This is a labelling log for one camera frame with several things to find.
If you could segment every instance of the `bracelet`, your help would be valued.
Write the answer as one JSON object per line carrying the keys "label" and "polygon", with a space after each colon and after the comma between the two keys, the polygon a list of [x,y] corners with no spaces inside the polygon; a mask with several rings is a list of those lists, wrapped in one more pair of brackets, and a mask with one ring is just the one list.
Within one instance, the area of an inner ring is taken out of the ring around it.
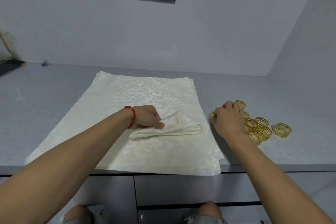
{"label": "bracelet", "polygon": [[130,128],[133,126],[133,124],[134,124],[134,122],[135,122],[135,118],[136,118],[137,116],[136,116],[136,114],[135,114],[135,110],[134,110],[131,106],[128,105],[128,106],[125,106],[124,109],[125,109],[125,108],[130,108],[130,109],[132,109],[132,111],[133,111],[133,120],[132,120],[132,123],[131,123],[131,124],[129,125],[129,127],[128,127],[128,129],[130,129]]}

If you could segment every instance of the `gray countertop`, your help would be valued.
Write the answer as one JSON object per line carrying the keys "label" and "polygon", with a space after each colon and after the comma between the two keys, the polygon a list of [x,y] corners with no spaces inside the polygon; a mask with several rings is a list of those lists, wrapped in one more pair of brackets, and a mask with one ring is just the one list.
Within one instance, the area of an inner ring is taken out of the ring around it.
{"label": "gray countertop", "polygon": [[[205,116],[226,100],[239,99],[247,104],[245,110],[252,118],[262,116],[270,124],[283,122],[293,129],[287,139],[273,135],[260,146],[284,171],[336,171],[335,121],[313,114],[265,77],[29,63],[0,78],[0,175],[13,174],[23,166],[99,71],[192,78]],[[225,141],[214,134],[225,154],[220,160],[222,172],[243,171]]]}

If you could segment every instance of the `forearm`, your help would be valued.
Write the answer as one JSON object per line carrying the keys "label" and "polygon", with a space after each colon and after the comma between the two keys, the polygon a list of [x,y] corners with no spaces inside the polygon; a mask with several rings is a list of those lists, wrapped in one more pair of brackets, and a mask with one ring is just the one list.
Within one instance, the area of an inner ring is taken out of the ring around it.
{"label": "forearm", "polygon": [[273,224],[334,223],[246,135],[227,140]]}
{"label": "forearm", "polygon": [[123,109],[44,153],[12,176],[0,187],[0,222],[47,222],[73,197],[128,128],[132,117],[130,109]]}

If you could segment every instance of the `hand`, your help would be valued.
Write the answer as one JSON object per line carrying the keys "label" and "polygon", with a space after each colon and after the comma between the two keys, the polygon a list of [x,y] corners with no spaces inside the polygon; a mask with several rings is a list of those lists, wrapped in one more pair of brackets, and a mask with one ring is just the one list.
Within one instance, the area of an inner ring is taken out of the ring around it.
{"label": "hand", "polygon": [[153,126],[154,128],[164,128],[164,124],[160,122],[161,117],[152,105],[142,105],[132,107],[135,110],[136,118],[131,129],[145,128]]}
{"label": "hand", "polygon": [[244,110],[239,110],[238,103],[227,101],[223,107],[216,108],[215,112],[216,115],[210,120],[225,140],[245,134]]}

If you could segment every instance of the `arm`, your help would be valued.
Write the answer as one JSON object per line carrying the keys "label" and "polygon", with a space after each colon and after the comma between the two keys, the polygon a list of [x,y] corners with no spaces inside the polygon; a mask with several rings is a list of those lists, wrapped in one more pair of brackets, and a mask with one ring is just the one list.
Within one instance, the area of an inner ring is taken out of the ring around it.
{"label": "arm", "polygon": [[334,223],[245,134],[244,112],[237,103],[228,101],[216,108],[211,121],[245,168],[273,224]]}
{"label": "arm", "polygon": [[[132,128],[163,128],[153,106],[136,106]],[[47,223],[74,196],[133,120],[122,109],[52,148],[0,186],[0,223]]]}

